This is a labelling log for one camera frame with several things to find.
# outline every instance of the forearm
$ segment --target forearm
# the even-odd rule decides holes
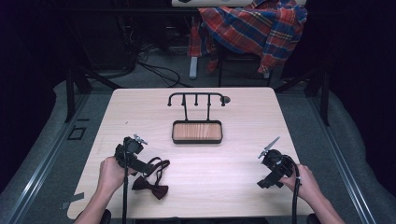
[[[75,223],[84,224],[98,224],[102,219],[102,215],[106,210],[108,202],[112,197],[113,193],[101,192],[97,190],[91,197],[90,202],[84,211],[76,219]]]
[[[326,199],[323,195],[319,195],[314,200],[310,200],[308,204],[314,210],[315,215],[318,217],[320,223],[344,223],[343,219],[340,218],[330,201]]]

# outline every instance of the black metal stand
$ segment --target black metal stand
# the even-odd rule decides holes
[[[328,107],[329,107],[329,85],[330,76],[326,68],[315,68],[302,76],[294,78],[292,81],[278,87],[275,92],[286,91],[288,88],[295,86],[299,82],[310,78],[308,85],[305,87],[304,93],[306,97],[314,97],[318,94],[321,87],[320,95],[320,116],[326,126],[329,126]]]
[[[112,90],[122,88],[121,86],[115,84],[114,82],[111,82],[108,79],[101,77],[99,74],[93,72],[90,69],[87,69],[83,66],[71,65],[66,75],[67,117],[64,122],[68,122],[76,112],[74,85],[76,84],[78,90],[82,94],[89,94],[92,91],[92,86],[88,82],[88,79],[85,75],[95,78],[101,83],[107,85]]]

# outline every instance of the person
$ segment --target person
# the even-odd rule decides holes
[[[326,223],[344,223],[344,220],[338,215],[330,201],[321,192],[318,182],[312,171],[305,165],[298,164],[300,171],[301,186],[298,196],[306,201],[314,210],[321,224]],[[291,177],[282,177],[279,182],[286,185],[291,191],[294,191],[296,174],[293,172]]]
[[[135,170],[128,168],[128,175]],[[74,223],[97,224],[106,210],[114,192],[123,184],[124,168],[120,167],[115,157],[108,157],[100,164],[99,180],[95,193]]]
[[[305,200],[314,210],[320,223],[344,223],[338,213],[332,207],[330,201],[322,194],[312,172],[307,166],[298,164],[301,183],[299,197]],[[100,223],[103,213],[114,192],[122,185],[124,169],[119,166],[115,157],[108,157],[100,164],[98,185],[88,205],[81,212],[75,223]],[[135,173],[133,169],[128,170],[128,175]],[[282,177],[279,181],[294,191],[295,172],[291,177]]]

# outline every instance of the wrist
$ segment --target wrist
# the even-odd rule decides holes
[[[102,199],[111,199],[115,190],[106,189],[106,188],[98,188],[96,192],[93,194],[94,196]]]

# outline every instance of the human hand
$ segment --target human hand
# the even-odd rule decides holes
[[[320,191],[317,180],[315,179],[312,171],[305,165],[297,165],[300,172],[300,184],[298,196],[308,203],[314,203],[321,200],[323,194]],[[293,167],[293,175],[291,177],[282,177],[279,182],[286,185],[291,191],[294,191],[296,181],[296,172]]]
[[[128,168],[128,175],[136,171]],[[113,194],[123,183],[124,168],[120,167],[115,157],[107,157],[100,163],[97,191]]]

